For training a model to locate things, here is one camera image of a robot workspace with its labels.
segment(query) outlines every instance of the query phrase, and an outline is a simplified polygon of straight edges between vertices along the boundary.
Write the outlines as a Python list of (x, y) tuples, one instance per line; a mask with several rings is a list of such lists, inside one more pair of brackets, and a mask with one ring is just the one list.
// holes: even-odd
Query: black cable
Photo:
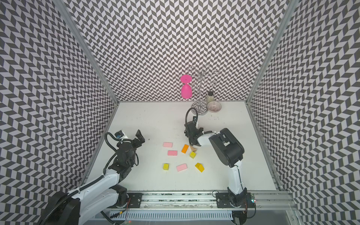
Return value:
[(109, 164), (111, 163), (111, 161), (113, 160), (113, 158), (116, 156), (116, 152), (113, 154), (113, 156), (109, 159), (109, 161), (106, 163), (104, 169), (103, 169), (103, 174), (105, 175), (106, 173), (106, 169), (108, 168)]
[(198, 115), (198, 111), (194, 108), (194, 107), (191, 107), (191, 108), (189, 108), (189, 110), (186, 112), (186, 116), (185, 116), (185, 126), (186, 126), (186, 131), (188, 132), (188, 138), (189, 138), (189, 145), (190, 146), (193, 146), (194, 144), (190, 141), (190, 129), (189, 129), (189, 126), (188, 126), (188, 114), (189, 114), (189, 112), (190, 112), (190, 110), (195, 110), (195, 112), (196, 112), (196, 122), (198, 122), (198, 117), (199, 117), (199, 115)]
[[(243, 191), (244, 191), (244, 188), (243, 188), (243, 185), (242, 185), (242, 183), (241, 183), (241, 176), (240, 176), (240, 171), (239, 171), (239, 167), (238, 167), (238, 165), (235, 165), (237, 168), (238, 168), (238, 174), (239, 174), (239, 178), (240, 178), (240, 185), (241, 185), (241, 188), (243, 189)], [(247, 193), (245, 193), (245, 198), (246, 198), (246, 204), (248, 203), (248, 201), (247, 201)], [(251, 219), (251, 218), (253, 218), (254, 216), (255, 216), (255, 214), (256, 214), (256, 204), (254, 203), (254, 207), (255, 207), (255, 212), (254, 212), (254, 215), (252, 215), (251, 217), (247, 217), (247, 219)]]
[(105, 217), (105, 219), (107, 220), (107, 221), (109, 221), (111, 224), (113, 224), (113, 225), (121, 225), (121, 224), (118, 224), (118, 223), (116, 223), (116, 222), (114, 222), (114, 221), (112, 221), (103, 211), (101, 211), (100, 212), (104, 217)]
[(126, 209), (124, 209), (123, 211), (120, 211), (120, 212), (118, 212), (118, 213), (115, 213), (114, 215), (110, 216), (110, 219), (120, 216), (120, 215), (123, 214), (125, 211), (126, 211)]
[[(90, 187), (91, 185), (97, 183), (99, 180), (101, 180), (104, 176), (101, 175), (100, 177), (98, 177), (96, 180), (94, 180), (93, 182), (88, 183), (87, 185), (83, 186), (80, 188), (80, 191)], [(46, 221), (50, 218), (50, 216), (55, 212), (55, 210), (57, 210), (63, 203), (65, 203), (69, 198), (71, 198), (72, 196), (74, 196), (75, 194), (79, 193), (78, 190), (68, 194), (67, 196), (65, 196), (59, 203), (57, 203), (54, 208), (52, 210), (50, 210), (49, 214), (41, 221), (40, 225), (45, 224)]]
[(254, 208), (255, 208), (254, 215), (252, 215), (252, 216), (250, 216), (250, 217), (247, 217), (247, 219), (251, 219), (251, 218), (253, 218), (253, 217), (255, 216), (255, 214), (256, 214), (256, 204), (255, 204), (255, 203), (254, 203)]
[(110, 135), (110, 136), (112, 137), (112, 139), (114, 139), (114, 140), (116, 140), (116, 141), (120, 141), (120, 140), (117, 139), (116, 137), (114, 137), (110, 132), (106, 132), (106, 133), (105, 133), (105, 142), (106, 142), (106, 144), (107, 144), (112, 150), (114, 150), (114, 152), (116, 152), (116, 151), (117, 151), (116, 148), (114, 148), (114, 146), (112, 146), (112, 145), (110, 144), (110, 142), (108, 141), (108, 135)]
[(112, 133), (110, 133), (110, 132), (106, 132), (105, 133), (105, 142), (106, 142), (106, 144), (112, 149), (112, 150), (114, 150), (114, 152), (116, 152), (117, 151), (117, 149), (114, 147), (114, 146), (112, 146), (111, 144), (110, 144), (110, 142), (109, 142), (109, 140), (108, 140), (108, 135), (110, 135), (110, 137), (112, 138), (112, 139), (114, 139), (115, 141), (128, 141), (128, 142), (131, 142), (131, 144), (133, 144), (133, 141), (131, 140), (131, 139), (117, 139), (116, 137), (114, 137), (114, 135), (112, 135)]
[(218, 192), (218, 193), (220, 193), (220, 191), (213, 190), (213, 191), (211, 192), (211, 195), (212, 195), (214, 198), (216, 198), (216, 196), (214, 196), (214, 192)]
[(139, 157), (138, 157), (137, 153), (135, 153), (135, 155), (136, 155), (136, 158), (138, 159), (138, 163), (135, 164), (135, 162), (134, 162), (134, 164), (135, 164), (136, 166), (138, 166), (138, 165), (139, 165)]

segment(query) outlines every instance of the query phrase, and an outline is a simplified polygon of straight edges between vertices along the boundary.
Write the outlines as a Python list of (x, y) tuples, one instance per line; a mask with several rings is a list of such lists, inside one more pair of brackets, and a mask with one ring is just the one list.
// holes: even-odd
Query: vent grille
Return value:
[(186, 221), (186, 220), (232, 220), (231, 212), (223, 211), (133, 211), (124, 212), (113, 220), (143, 220), (143, 221)]

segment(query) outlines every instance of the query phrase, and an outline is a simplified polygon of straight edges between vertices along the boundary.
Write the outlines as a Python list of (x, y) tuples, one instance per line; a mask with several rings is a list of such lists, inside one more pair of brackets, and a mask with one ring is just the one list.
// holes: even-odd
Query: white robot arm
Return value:
[[(188, 113), (194, 109), (196, 116), (193, 117), (192, 121), (187, 121)], [(224, 128), (218, 133), (212, 131), (204, 132), (204, 128), (197, 127), (197, 110), (190, 108), (185, 116), (185, 135), (189, 139), (190, 145), (204, 146), (212, 145), (220, 161), (229, 166), (229, 200), (234, 207), (239, 207), (246, 199), (247, 189), (244, 182), (241, 180), (242, 177), (242, 162), (244, 147), (234, 137), (234, 135), (227, 129)]]
[[(118, 149), (109, 144), (107, 135), (118, 141)], [(136, 165), (136, 149), (145, 142), (140, 130), (136, 137), (137, 139), (130, 140), (122, 131), (116, 132), (115, 137), (106, 133), (105, 142), (115, 153), (105, 165), (102, 175), (68, 193), (56, 192), (50, 197), (37, 225), (82, 225), (109, 206), (126, 206), (127, 189), (118, 183), (125, 179)]]

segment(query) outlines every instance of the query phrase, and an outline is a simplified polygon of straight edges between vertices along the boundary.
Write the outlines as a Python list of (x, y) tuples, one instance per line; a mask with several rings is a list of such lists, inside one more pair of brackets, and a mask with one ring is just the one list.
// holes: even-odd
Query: yellow block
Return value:
[(200, 170), (200, 172), (203, 172), (203, 171), (204, 171), (204, 167), (203, 167), (200, 163), (197, 163), (197, 164), (195, 165), (195, 167), (196, 167), (198, 170)]
[(164, 163), (164, 167), (163, 167), (164, 170), (169, 170), (169, 164), (167, 163)]
[(181, 150), (181, 152), (185, 154), (186, 151), (188, 150), (188, 147), (189, 147), (189, 146), (188, 146), (187, 144), (184, 145), (184, 147), (183, 147), (183, 149)]
[(191, 153), (190, 153), (190, 157), (191, 157), (191, 158), (195, 158), (195, 156), (196, 156), (196, 153), (195, 153), (195, 152), (191, 152)]

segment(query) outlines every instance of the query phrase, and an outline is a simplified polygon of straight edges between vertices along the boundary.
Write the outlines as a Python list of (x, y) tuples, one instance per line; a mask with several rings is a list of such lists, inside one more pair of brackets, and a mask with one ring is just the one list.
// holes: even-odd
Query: metal stand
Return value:
[(205, 80), (205, 78), (207, 78), (207, 77), (213, 77), (213, 76), (216, 76), (219, 74), (219, 71), (215, 70), (213, 75), (206, 76), (206, 73), (209, 72), (209, 67), (210, 67), (210, 64), (206, 63), (202, 68), (199, 69), (199, 71), (197, 71), (197, 74), (198, 74), (197, 76), (194, 76), (194, 73), (196, 73), (196, 70), (194, 69), (194, 67), (193, 66), (189, 67), (189, 75), (191, 77), (197, 79), (197, 85), (195, 86), (195, 89), (198, 92), (198, 98), (199, 98), (199, 100), (194, 102), (191, 105), (191, 107), (194, 107), (198, 111), (199, 116), (202, 116), (205, 113), (207, 113), (207, 103), (201, 101), (201, 99), (203, 99), (202, 98), (203, 80)]

